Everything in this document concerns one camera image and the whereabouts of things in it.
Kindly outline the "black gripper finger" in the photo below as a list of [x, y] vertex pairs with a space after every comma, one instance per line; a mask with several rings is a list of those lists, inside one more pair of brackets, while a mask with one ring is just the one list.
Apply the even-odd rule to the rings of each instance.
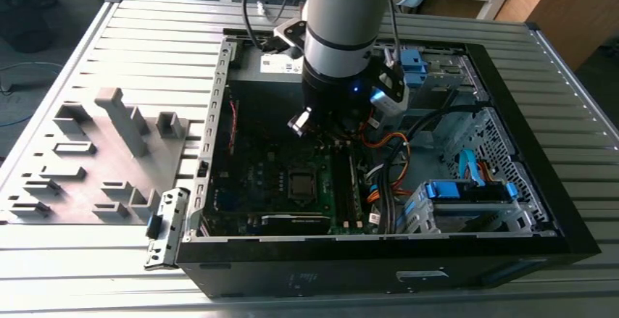
[[287, 126], [299, 138], [305, 137], [314, 128], [313, 109], [306, 109], [301, 114], [295, 115]]

